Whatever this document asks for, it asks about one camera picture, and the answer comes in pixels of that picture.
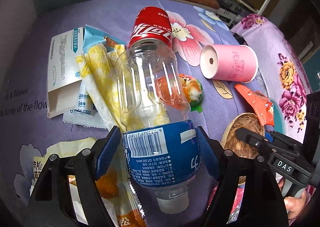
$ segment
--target coconut shell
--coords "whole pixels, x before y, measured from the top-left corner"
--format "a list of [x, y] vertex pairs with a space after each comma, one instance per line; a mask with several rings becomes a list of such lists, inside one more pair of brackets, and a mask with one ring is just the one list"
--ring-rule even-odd
[[[232, 150], [239, 157], [253, 159], [258, 155], [257, 149], [236, 137], [236, 130], [241, 127], [264, 136], [264, 127], [261, 126], [258, 117], [253, 113], [242, 113], [234, 118], [226, 128], [220, 144], [225, 150]], [[239, 184], [244, 182], [245, 176], [241, 176], [239, 178]]]

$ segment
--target pink paper cup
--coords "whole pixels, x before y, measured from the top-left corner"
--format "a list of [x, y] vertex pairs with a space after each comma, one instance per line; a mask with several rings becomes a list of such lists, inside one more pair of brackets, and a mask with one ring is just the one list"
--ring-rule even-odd
[[258, 72], [258, 59], [247, 45], [206, 45], [200, 55], [205, 78], [248, 83]]

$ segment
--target human hand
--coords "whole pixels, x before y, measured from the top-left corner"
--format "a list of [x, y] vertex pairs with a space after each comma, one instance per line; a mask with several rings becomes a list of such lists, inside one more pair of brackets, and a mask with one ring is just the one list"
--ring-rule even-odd
[[[283, 185], [284, 185], [284, 178], [282, 178], [278, 183], [279, 188], [282, 188]], [[289, 213], [288, 213], [289, 220], [298, 216], [298, 214], [304, 208], [306, 199], [307, 199], [306, 190], [302, 192], [300, 198], [295, 198], [291, 196], [284, 198], [285, 208], [289, 210]]]

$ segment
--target white cardboard box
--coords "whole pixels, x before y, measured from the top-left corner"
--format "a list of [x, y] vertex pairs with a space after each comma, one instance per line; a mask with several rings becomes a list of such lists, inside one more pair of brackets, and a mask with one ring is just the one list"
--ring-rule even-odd
[[76, 28], [51, 39], [48, 74], [48, 118], [73, 109], [79, 94], [81, 76], [76, 56], [83, 54], [84, 29]]

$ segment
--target plastic bottle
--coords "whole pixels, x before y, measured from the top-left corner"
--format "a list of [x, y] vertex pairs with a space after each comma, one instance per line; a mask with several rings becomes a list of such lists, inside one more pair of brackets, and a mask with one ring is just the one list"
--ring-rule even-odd
[[188, 207], [187, 185], [198, 172], [200, 156], [176, 56], [161, 41], [151, 41], [123, 53], [116, 72], [132, 177], [156, 191], [164, 213], [179, 213]]

